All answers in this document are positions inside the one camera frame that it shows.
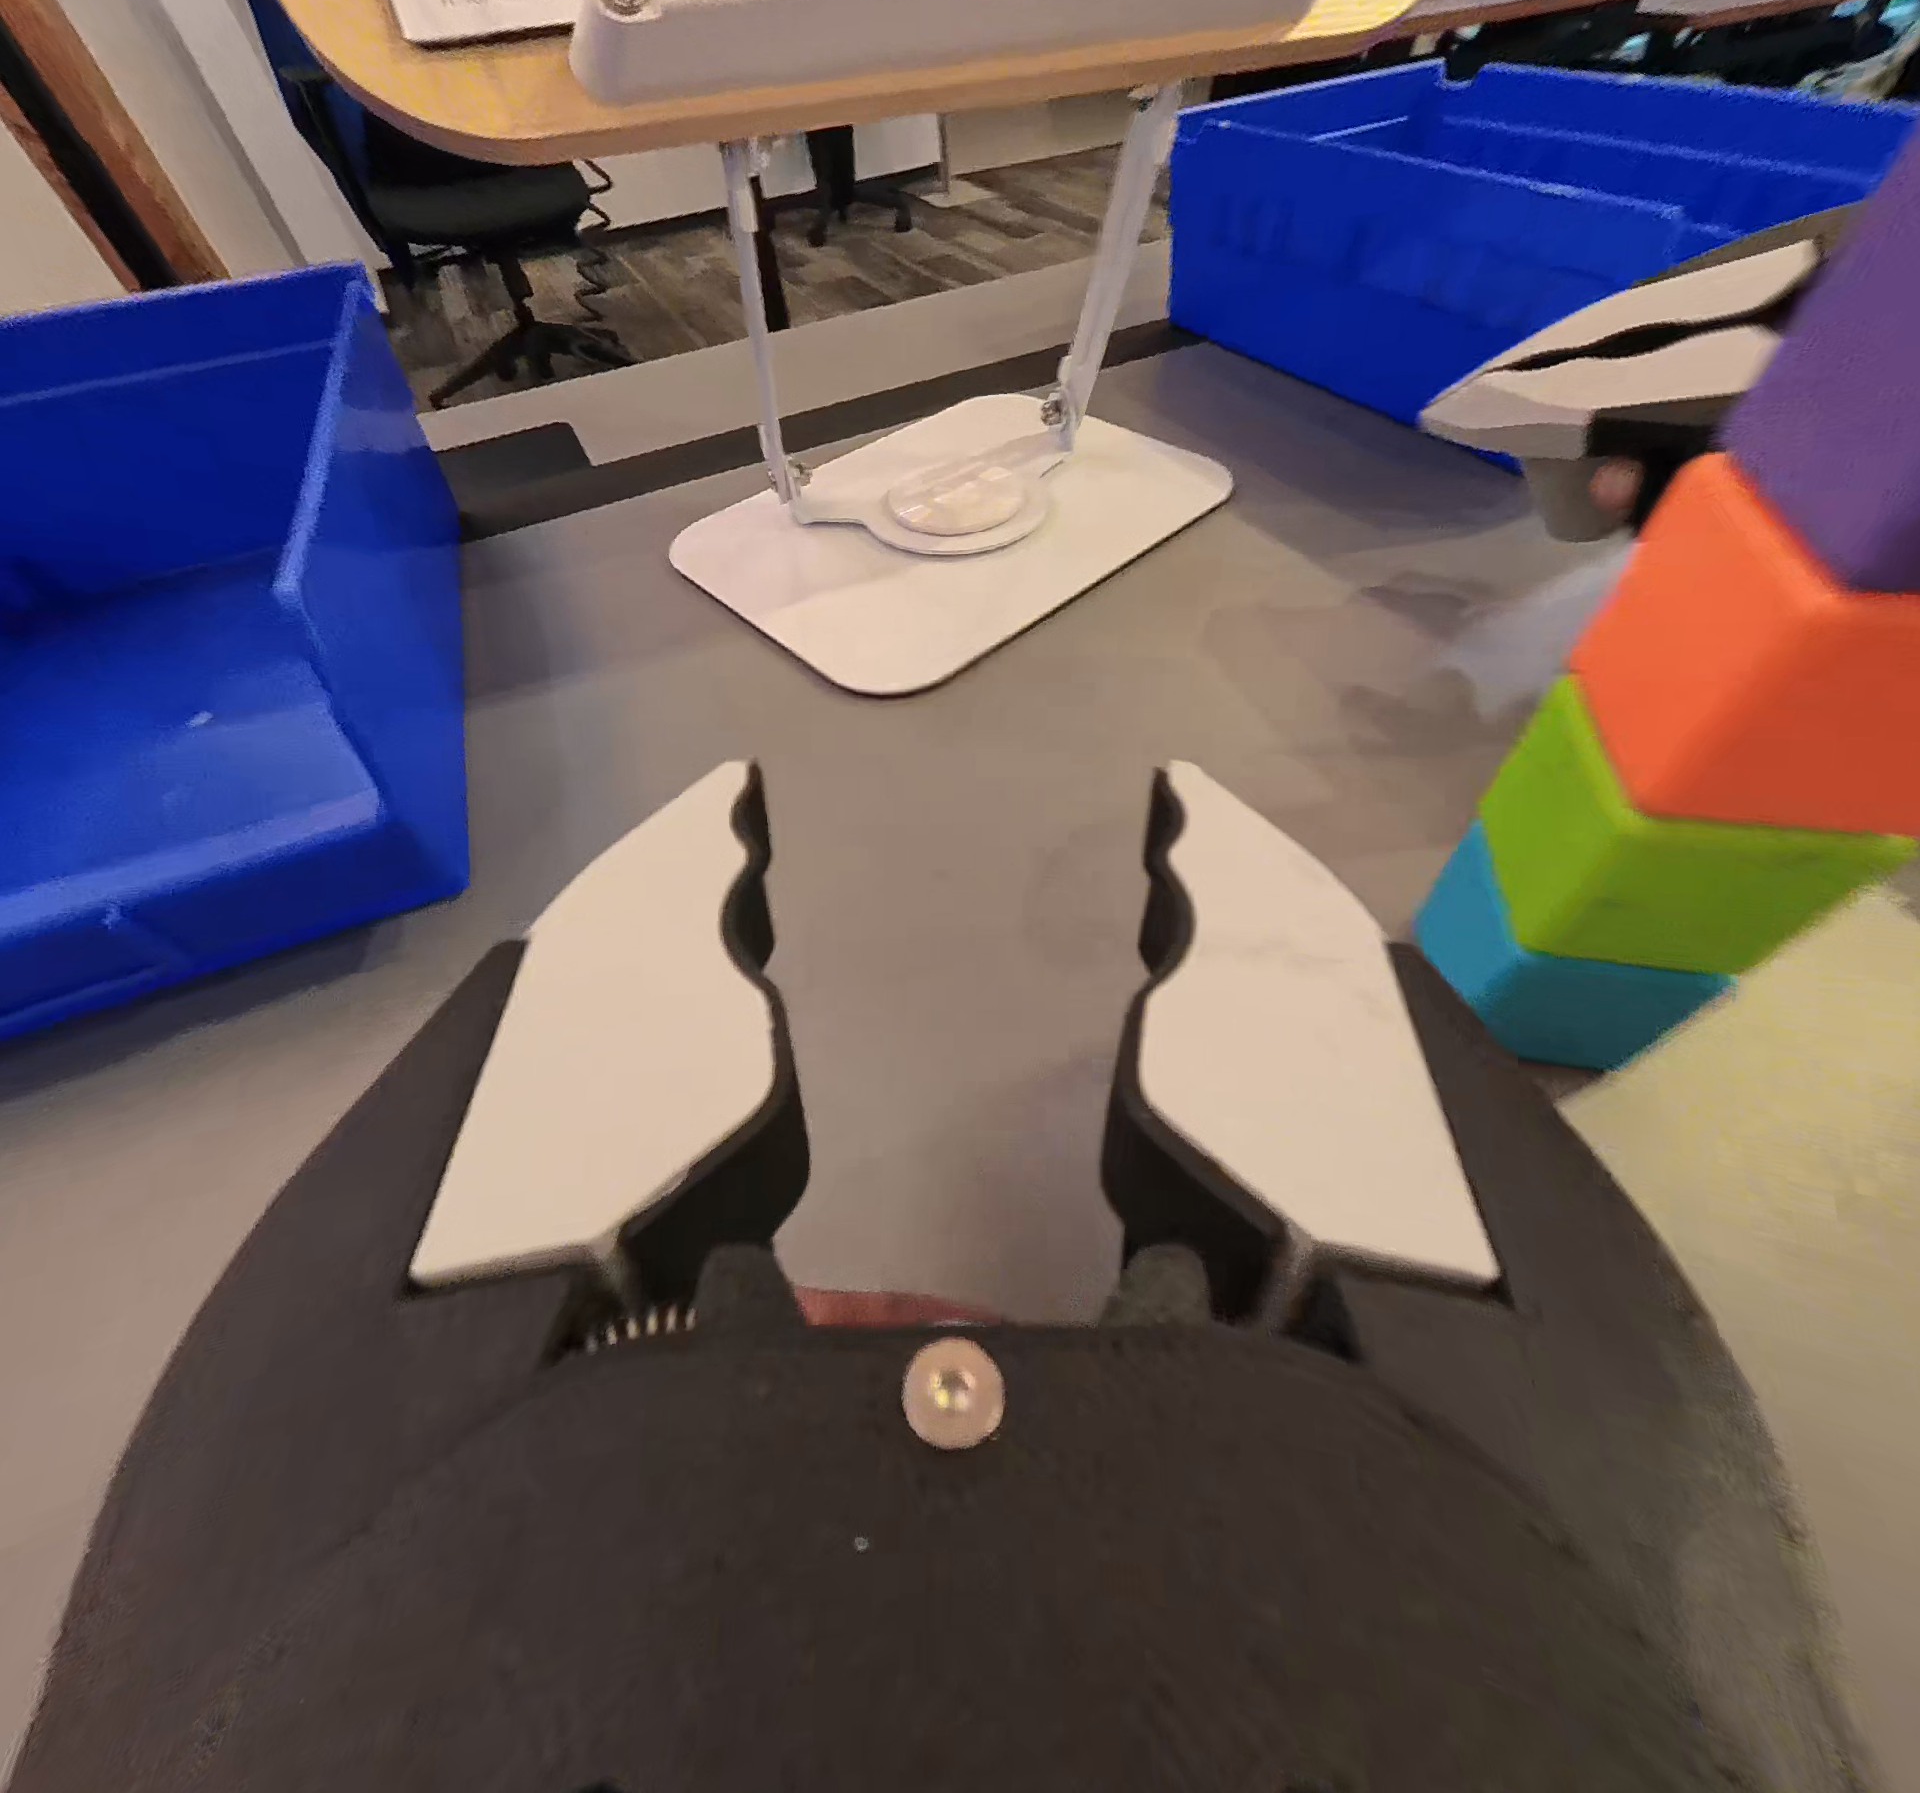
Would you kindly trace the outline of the black wheeled office chair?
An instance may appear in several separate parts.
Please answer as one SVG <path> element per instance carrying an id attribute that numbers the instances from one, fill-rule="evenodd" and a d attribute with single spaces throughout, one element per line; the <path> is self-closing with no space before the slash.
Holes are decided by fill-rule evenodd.
<path id="1" fill-rule="evenodd" d="M 598 312 L 609 290 L 601 238 L 611 228 L 601 197 L 611 188 L 613 177 L 597 161 L 494 166 L 441 155 L 428 178 L 364 174 L 369 230 L 405 285 L 417 280 L 428 255 L 468 259 L 491 269 L 509 301 L 512 325 L 428 392 L 433 409 L 486 381 L 549 385 L 559 361 L 593 369 L 636 365 Z M 573 259 L 575 303 L 584 314 L 572 325 L 535 314 L 526 269 L 530 258 L 560 250 Z"/>
<path id="2" fill-rule="evenodd" d="M 905 195 L 891 183 L 859 177 L 852 124 L 811 128 L 803 145 L 814 177 L 807 245 L 826 245 L 832 228 L 846 226 L 856 206 L 888 214 L 899 235 L 913 232 L 915 218 Z"/>

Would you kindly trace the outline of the orange cube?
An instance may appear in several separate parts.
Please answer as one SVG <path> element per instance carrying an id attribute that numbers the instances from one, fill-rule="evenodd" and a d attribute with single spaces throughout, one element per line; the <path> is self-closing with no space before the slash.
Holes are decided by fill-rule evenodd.
<path id="1" fill-rule="evenodd" d="M 1686 465 L 1570 673 L 1631 804 L 1917 833 L 1917 597 L 1837 579 L 1727 456 Z"/>

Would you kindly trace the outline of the grey desk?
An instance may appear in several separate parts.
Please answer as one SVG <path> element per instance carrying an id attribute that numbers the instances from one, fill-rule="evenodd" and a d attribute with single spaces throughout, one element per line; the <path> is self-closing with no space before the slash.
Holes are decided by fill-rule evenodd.
<path id="1" fill-rule="evenodd" d="M 468 891 L 3 1045 L 12 1788 L 1881 1788 L 1772 1431 L 1666 1243 L 1379 919 L 1498 754 L 1311 696 L 1511 489 L 1193 348 L 1225 510 L 862 700 L 667 566 L 737 485 L 461 546 Z M 1338 571 L 1356 566 L 1363 579 Z M 761 766 L 811 1177 L 696 1327 L 410 1287 L 521 937 Z M 1153 772 L 1379 922 L 1503 1281 L 1225 1325 L 1100 1183 Z"/>

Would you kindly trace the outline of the blue plastic bin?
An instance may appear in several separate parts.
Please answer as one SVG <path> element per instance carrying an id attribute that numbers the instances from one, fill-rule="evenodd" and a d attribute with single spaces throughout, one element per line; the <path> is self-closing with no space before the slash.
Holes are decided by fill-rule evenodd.
<path id="1" fill-rule="evenodd" d="M 1874 195 L 1916 109 L 1436 60 L 1188 112 L 1179 329 L 1404 425 L 1527 337 Z"/>
<path id="2" fill-rule="evenodd" d="M 460 542 L 362 265 L 3 319 L 3 1038 L 468 890 Z"/>

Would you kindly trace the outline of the purple cube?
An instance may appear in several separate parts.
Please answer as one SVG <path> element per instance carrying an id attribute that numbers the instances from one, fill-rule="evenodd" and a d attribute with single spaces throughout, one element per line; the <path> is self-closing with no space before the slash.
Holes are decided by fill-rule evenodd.
<path id="1" fill-rule="evenodd" d="M 1917 591 L 1917 143 L 1824 259 L 1723 446 L 1843 586 Z"/>

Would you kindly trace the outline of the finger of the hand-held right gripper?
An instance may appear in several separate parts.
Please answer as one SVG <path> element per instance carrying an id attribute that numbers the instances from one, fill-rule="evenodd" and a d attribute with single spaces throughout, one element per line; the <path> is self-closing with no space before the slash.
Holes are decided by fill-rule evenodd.
<path id="1" fill-rule="evenodd" d="M 1573 461 L 1602 421 L 1708 429 L 1772 361 L 1780 331 L 1758 319 L 1655 327 L 1648 345 L 1520 341 L 1434 395 L 1428 437 L 1517 461 Z"/>
<path id="2" fill-rule="evenodd" d="M 1554 361 L 1599 357 L 1624 341 L 1668 343 L 1715 327 L 1779 319 L 1816 279 L 1829 245 L 1795 238 L 1715 265 L 1670 269 L 1637 286 L 1603 296 L 1507 348 L 1471 369 L 1479 381 Z"/>

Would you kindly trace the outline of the instruction board on stand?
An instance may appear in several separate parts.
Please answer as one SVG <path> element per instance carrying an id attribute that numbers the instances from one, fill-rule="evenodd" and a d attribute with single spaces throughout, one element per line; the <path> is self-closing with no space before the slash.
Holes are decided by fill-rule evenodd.
<path id="1" fill-rule="evenodd" d="M 684 530 L 671 568 L 852 696 L 945 683 L 1190 528 L 1217 461 L 1090 416 L 1188 80 L 1363 37 L 1420 0 L 747 0 L 638 16 L 584 0 L 560 30 L 449 46 L 391 0 L 281 0 L 325 69 L 396 128 L 535 164 L 719 143 L 768 485 Z M 1043 395 L 972 397 L 813 468 L 786 446 L 749 177 L 813 118 L 930 115 L 1125 86 L 1085 300 Z"/>

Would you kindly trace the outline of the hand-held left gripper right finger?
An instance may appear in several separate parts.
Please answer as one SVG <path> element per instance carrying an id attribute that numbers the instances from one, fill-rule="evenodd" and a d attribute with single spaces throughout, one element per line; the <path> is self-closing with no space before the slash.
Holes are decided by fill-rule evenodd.
<path id="1" fill-rule="evenodd" d="M 1376 917 L 1199 765 L 1153 772 L 1143 987 L 1100 1153 L 1121 1257 L 1181 1249 L 1225 1325 L 1338 1278 L 1485 1296 L 1500 1257 Z"/>

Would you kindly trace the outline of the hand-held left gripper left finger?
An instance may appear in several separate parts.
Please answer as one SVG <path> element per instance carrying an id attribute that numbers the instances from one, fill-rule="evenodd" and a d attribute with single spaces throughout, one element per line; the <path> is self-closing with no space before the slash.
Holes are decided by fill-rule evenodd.
<path id="1" fill-rule="evenodd" d="M 726 760 L 526 929 L 413 1291 L 559 1275 L 598 1350 L 693 1330 L 710 1255 L 772 1244 L 811 1146 L 770 860 L 761 766 Z"/>

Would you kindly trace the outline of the teal cube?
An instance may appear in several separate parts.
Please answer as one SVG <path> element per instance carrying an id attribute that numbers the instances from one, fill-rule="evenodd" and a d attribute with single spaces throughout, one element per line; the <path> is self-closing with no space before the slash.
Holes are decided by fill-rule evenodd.
<path id="1" fill-rule="evenodd" d="M 1513 929 L 1479 821 L 1453 847 L 1411 930 L 1485 1030 L 1536 1064 L 1617 1070 L 1734 987 L 1720 973 L 1527 948 Z"/>

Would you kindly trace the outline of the wooden pillar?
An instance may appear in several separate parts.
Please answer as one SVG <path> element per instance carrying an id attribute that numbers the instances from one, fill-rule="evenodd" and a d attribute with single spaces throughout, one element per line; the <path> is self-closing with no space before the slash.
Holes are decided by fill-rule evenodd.
<path id="1" fill-rule="evenodd" d="M 228 277 L 59 0 L 2 0 L 2 111 L 122 290 Z"/>

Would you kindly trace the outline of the green cube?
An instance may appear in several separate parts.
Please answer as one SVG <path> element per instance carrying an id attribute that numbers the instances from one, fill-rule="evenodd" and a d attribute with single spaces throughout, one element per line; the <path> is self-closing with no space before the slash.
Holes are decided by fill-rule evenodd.
<path id="1" fill-rule="evenodd" d="M 1894 836 L 1642 810 L 1568 673 L 1537 700 L 1476 823 L 1525 948 L 1712 974 L 1748 973 L 1916 858 Z"/>

